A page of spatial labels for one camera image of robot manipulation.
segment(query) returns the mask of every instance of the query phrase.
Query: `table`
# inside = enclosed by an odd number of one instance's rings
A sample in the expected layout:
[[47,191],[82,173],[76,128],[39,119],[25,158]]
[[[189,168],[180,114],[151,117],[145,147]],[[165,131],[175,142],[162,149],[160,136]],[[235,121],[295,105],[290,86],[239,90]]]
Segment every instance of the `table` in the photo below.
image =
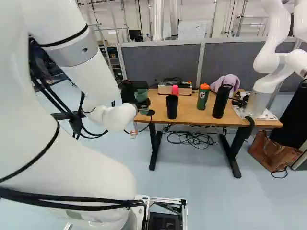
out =
[[162,131],[156,131],[156,123],[164,124],[187,124],[201,126],[221,126],[221,127],[238,127],[235,138],[231,146],[228,144],[224,135],[219,135],[219,140],[225,150],[230,167],[232,168],[235,178],[241,178],[241,172],[236,162],[236,156],[240,151],[245,139],[248,139],[254,127],[260,128],[279,128],[283,124],[278,121],[269,120],[253,120],[251,118],[241,119],[232,108],[232,100],[228,100],[224,116],[221,119],[212,117],[212,111],[215,103],[215,94],[210,92],[206,109],[204,111],[196,108],[198,92],[191,96],[179,96],[177,118],[170,120],[167,118],[166,112],[166,95],[158,95],[157,89],[150,89],[148,97],[151,101],[150,109],[155,110],[150,122],[150,116],[138,115],[135,117],[135,122],[149,123],[149,132],[151,138],[152,155],[150,159],[149,169],[155,170],[159,146],[162,139]]

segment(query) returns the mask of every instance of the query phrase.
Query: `black tumbler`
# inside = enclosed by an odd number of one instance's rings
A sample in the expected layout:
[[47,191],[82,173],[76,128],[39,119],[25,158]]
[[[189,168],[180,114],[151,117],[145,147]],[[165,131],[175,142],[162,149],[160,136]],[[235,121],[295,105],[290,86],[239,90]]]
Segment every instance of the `black tumbler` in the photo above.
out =
[[212,112],[214,118],[222,118],[226,108],[227,100],[232,89],[231,85],[221,85],[216,94],[215,104]]
[[176,119],[178,109],[178,96],[169,95],[166,97],[166,108],[168,119]]

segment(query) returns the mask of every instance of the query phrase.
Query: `pink object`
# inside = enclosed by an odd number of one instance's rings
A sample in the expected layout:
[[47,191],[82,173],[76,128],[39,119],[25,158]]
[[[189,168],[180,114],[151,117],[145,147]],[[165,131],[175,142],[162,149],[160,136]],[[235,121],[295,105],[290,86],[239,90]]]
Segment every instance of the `pink object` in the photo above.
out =
[[172,86],[172,95],[179,95],[179,87],[177,85]]
[[233,74],[228,74],[226,76],[221,76],[218,80],[216,80],[215,82],[213,82],[210,85],[210,89],[217,92],[219,90],[219,87],[221,85],[232,85],[232,89],[230,91],[229,96],[232,97],[234,91],[238,90],[240,87],[240,79]]

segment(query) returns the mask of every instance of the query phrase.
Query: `floor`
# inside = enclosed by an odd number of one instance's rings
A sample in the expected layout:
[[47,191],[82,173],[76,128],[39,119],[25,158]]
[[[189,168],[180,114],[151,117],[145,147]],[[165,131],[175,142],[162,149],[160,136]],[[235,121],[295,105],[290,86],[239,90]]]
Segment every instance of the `floor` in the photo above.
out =
[[[53,89],[71,109],[78,107],[80,91],[70,82],[61,82]],[[57,112],[40,93],[37,96],[49,112]],[[290,100],[291,95],[279,96],[272,111],[281,115]],[[84,123],[90,131],[103,130],[86,119]],[[67,122],[61,125],[71,132]],[[227,139],[232,141],[233,136],[227,135]],[[152,172],[148,170],[148,131],[137,139],[122,132],[80,141],[127,165],[137,179],[139,194],[187,199],[190,230],[306,229],[307,172],[290,171],[287,178],[274,179],[247,153],[249,143],[244,144],[237,158],[243,176],[235,179],[219,144],[198,150],[169,144],[163,137],[158,164]],[[65,224],[66,220],[44,209],[0,200],[2,230],[62,230]]]

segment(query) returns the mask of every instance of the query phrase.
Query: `black desk frame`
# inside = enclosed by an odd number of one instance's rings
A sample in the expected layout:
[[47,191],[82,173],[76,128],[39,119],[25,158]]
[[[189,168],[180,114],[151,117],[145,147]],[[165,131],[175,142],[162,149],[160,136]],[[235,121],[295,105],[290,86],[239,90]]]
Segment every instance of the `black desk frame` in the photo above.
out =
[[[224,135],[221,134],[219,135],[220,142],[224,148],[224,151],[226,153],[226,156],[228,158],[230,167],[232,169],[235,178],[242,177],[238,163],[236,162],[236,156],[239,153],[244,143],[244,140],[249,138],[255,126],[255,122],[251,117],[247,116],[245,117],[245,119],[249,121],[250,125],[247,127],[238,128],[231,146],[228,144],[228,141],[226,140],[226,137]],[[155,123],[150,123],[149,132],[150,132],[150,140],[153,150],[150,158],[149,170],[154,171],[157,164],[159,146],[162,139],[162,131],[156,131]]]

